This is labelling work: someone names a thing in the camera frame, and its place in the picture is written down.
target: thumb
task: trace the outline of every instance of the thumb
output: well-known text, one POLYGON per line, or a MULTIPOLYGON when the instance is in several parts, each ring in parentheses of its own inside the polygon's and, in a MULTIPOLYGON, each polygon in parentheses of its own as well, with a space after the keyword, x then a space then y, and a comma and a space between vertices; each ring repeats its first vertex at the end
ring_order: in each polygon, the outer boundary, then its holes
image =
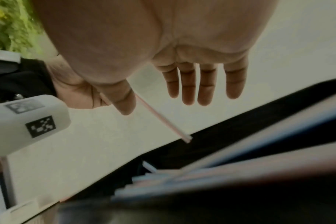
POLYGON ((122 80, 114 84, 94 84, 122 115, 129 115, 135 109, 136 97, 128 81, 122 80))

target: hand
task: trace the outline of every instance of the hand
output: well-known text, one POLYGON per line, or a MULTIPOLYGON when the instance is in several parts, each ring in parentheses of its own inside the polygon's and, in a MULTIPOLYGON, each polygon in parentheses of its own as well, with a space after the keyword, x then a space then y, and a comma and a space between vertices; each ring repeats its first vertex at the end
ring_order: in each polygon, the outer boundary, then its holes
POLYGON ((110 101, 91 84, 77 75, 62 56, 45 61, 54 83, 57 97, 68 107, 93 109, 110 105, 110 101))
POLYGON ((152 62, 171 97, 208 105, 217 65, 224 65, 226 93, 235 99, 246 82, 248 52, 277 0, 32 0, 47 34, 69 64, 122 113, 136 98, 126 78, 152 62))

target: black wristband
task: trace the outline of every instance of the black wristband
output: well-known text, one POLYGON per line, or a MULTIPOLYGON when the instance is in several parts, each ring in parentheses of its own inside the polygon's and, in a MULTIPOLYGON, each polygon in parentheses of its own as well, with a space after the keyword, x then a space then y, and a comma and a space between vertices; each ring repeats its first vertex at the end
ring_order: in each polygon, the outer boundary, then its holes
MULTIPOLYGON (((14 63, 2 66, 14 67, 14 63)), ((24 97, 56 95, 56 90, 43 61, 21 59, 18 68, 9 73, 0 74, 0 99, 21 94, 24 97)))

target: white tabletop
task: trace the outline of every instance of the white tabletop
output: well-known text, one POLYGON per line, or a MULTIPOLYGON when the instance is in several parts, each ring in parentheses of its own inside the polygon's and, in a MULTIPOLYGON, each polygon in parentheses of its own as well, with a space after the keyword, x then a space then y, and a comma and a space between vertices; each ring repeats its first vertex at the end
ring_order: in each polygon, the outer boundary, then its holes
MULTIPOLYGON (((336 0, 283 0, 250 54, 247 84, 238 100, 225 95, 223 69, 208 107, 170 99, 162 75, 150 65, 129 82, 182 130, 194 133, 332 78, 336 0)), ((68 129, 8 156, 18 203, 44 193, 68 197, 136 156, 179 138, 141 105, 127 117, 112 106, 70 113, 68 129)))

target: foliage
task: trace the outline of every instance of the foliage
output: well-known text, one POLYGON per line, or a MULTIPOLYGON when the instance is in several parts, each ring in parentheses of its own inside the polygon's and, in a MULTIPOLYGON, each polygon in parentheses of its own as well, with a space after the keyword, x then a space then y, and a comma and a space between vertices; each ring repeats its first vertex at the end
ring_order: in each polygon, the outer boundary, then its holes
POLYGON ((0 50, 22 53, 37 48, 36 37, 43 32, 30 0, 0 0, 0 50))

